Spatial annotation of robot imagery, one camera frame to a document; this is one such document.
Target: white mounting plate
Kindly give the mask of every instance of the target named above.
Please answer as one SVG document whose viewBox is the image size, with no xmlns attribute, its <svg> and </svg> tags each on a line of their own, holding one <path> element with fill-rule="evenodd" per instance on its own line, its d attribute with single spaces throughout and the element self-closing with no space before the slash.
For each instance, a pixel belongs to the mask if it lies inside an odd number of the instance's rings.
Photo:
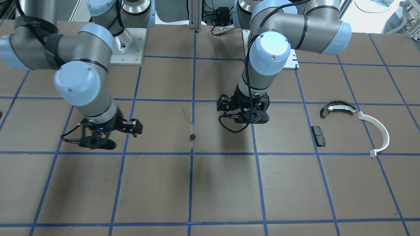
<svg viewBox="0 0 420 236">
<path fill-rule="evenodd" d="M 134 45 L 123 54 L 111 56 L 111 65 L 141 66 L 147 30 L 143 28 L 127 28 L 133 36 Z"/>
<path fill-rule="evenodd" d="M 244 52 L 245 55 L 248 53 L 248 36 L 249 30 L 242 30 L 242 41 L 244 42 Z M 296 67 L 299 68 L 299 63 L 297 62 L 297 56 L 294 49 L 290 50 L 289 58 L 287 58 L 286 64 L 283 70 L 294 70 Z"/>
</svg>

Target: light blue joint cap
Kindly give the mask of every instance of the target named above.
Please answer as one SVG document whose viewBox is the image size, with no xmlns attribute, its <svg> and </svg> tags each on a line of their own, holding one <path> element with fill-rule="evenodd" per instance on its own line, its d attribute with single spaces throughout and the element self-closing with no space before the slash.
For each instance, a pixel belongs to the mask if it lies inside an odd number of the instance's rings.
<svg viewBox="0 0 420 236">
<path fill-rule="evenodd" d="M 288 0 L 264 0 L 260 3 L 258 3 L 254 10 L 252 11 L 251 21 L 254 19 L 254 17 L 260 13 L 261 11 L 267 9 L 267 8 L 276 8 L 279 6 L 283 6 L 285 4 L 290 4 Z M 290 6 L 282 9 L 285 13 L 291 13 L 291 14 L 297 14 L 297 8 L 295 6 Z"/>
<path fill-rule="evenodd" d="M 116 0 L 89 0 L 87 1 L 87 8 L 91 16 L 96 17 L 104 14 L 112 6 L 114 6 Z"/>
<path fill-rule="evenodd" d="M 0 59 L 13 69 L 30 70 L 21 62 L 18 56 L 16 56 L 12 44 L 10 43 L 10 36 L 11 34 L 0 38 Z"/>
<path fill-rule="evenodd" d="M 238 0 L 235 0 L 235 3 L 234 3 L 234 26 L 238 29 L 242 29 L 241 24 L 239 23 Z"/>
<path fill-rule="evenodd" d="M 249 51 L 249 61 L 259 74 L 275 75 L 286 64 L 290 55 L 287 38 L 275 31 L 267 31 L 258 36 Z"/>
<path fill-rule="evenodd" d="M 84 106 L 98 96 L 101 79 L 88 63 L 71 61 L 62 65 L 55 73 L 54 85 L 66 102 L 74 106 Z"/>
<path fill-rule="evenodd" d="M 156 11 L 155 11 L 155 0 L 150 1 L 150 17 L 149 17 L 149 23 L 147 24 L 148 28 L 153 28 L 156 23 Z"/>
<path fill-rule="evenodd" d="M 334 36 L 330 44 L 326 47 L 326 49 L 323 52 L 321 52 L 321 54 L 338 55 L 342 53 L 349 45 L 351 37 L 352 27 L 349 23 L 343 21 L 339 31 Z"/>
<path fill-rule="evenodd" d="M 97 25 L 97 24 L 85 24 L 79 30 L 79 32 L 82 32 L 82 31 L 91 33 L 97 36 L 98 38 L 102 39 L 102 41 L 104 41 L 112 51 L 112 44 L 113 44 L 114 37 L 105 27 Z"/>
</svg>

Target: white plastic bracket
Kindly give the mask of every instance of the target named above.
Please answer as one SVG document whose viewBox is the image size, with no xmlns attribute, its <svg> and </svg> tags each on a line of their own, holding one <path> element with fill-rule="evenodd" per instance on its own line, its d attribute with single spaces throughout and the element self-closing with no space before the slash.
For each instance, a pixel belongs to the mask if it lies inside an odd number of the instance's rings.
<svg viewBox="0 0 420 236">
<path fill-rule="evenodd" d="M 381 132 L 381 134 L 382 134 L 382 138 L 383 138 L 382 147 L 379 148 L 379 149 L 373 149 L 373 150 L 370 150 L 369 151 L 370 157 L 375 157 L 378 152 L 384 150 L 389 145 L 389 133 L 388 133 L 388 130 L 376 118 L 374 118 L 374 117 L 372 117 L 370 115 L 365 115 L 365 114 L 363 114 L 362 111 L 359 111 L 357 113 L 357 118 L 359 118 L 359 120 L 369 121 L 374 126 L 376 126 L 379 129 L 379 131 Z"/>
</svg>

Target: dark green curved part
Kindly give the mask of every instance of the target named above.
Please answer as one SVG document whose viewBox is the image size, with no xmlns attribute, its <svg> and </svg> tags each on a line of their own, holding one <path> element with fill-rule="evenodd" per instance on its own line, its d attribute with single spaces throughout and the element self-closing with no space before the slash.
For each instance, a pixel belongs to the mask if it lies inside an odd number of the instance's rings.
<svg viewBox="0 0 420 236">
<path fill-rule="evenodd" d="M 333 100 L 327 103 L 320 111 L 321 116 L 327 116 L 330 111 L 328 110 L 329 107 L 338 106 L 337 108 L 333 108 L 332 110 L 348 110 L 353 113 L 356 113 L 357 107 L 347 101 L 344 100 Z"/>
</svg>

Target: white curved object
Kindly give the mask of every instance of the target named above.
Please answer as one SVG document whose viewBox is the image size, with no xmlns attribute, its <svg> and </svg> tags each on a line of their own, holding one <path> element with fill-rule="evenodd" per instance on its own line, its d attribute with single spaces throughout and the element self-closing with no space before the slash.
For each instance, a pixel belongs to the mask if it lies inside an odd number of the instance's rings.
<svg viewBox="0 0 420 236">
<path fill-rule="evenodd" d="M 381 134 L 382 134 L 382 138 L 383 138 L 382 147 L 379 148 L 379 149 L 373 149 L 373 150 L 371 150 L 369 152 L 370 153 L 370 157 L 375 157 L 376 156 L 376 153 L 384 150 L 389 145 L 389 133 L 388 133 L 388 130 L 376 118 L 374 118 L 374 117 L 372 117 L 370 115 L 365 115 L 365 114 L 362 113 L 362 111 L 359 111 L 357 113 L 357 118 L 359 118 L 359 120 L 369 121 L 374 126 L 376 126 L 379 129 L 379 131 L 381 132 Z"/>
</svg>

